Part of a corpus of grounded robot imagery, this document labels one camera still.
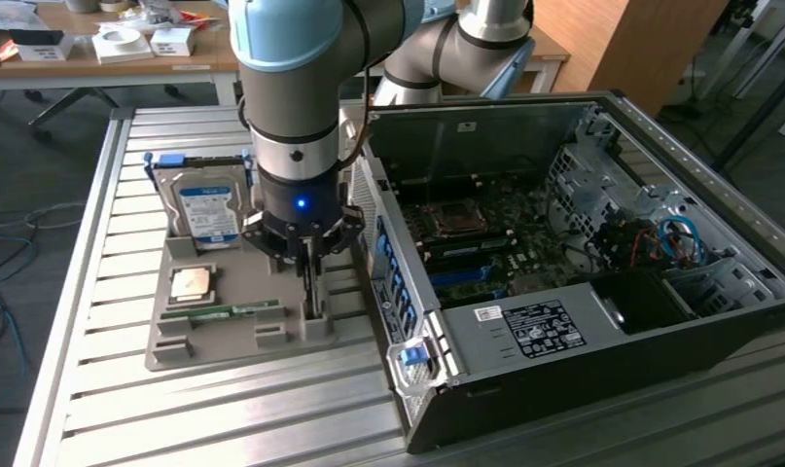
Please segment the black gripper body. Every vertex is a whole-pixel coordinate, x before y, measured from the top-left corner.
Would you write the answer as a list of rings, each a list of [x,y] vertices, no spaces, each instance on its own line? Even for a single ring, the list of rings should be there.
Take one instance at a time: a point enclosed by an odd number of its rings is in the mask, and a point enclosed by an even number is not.
[[[282,237],[291,251],[293,238],[311,239],[317,256],[326,256],[331,247],[323,235],[343,216],[339,199],[338,172],[329,170],[307,180],[289,180],[262,170],[259,187],[263,195],[262,221],[269,231]]]

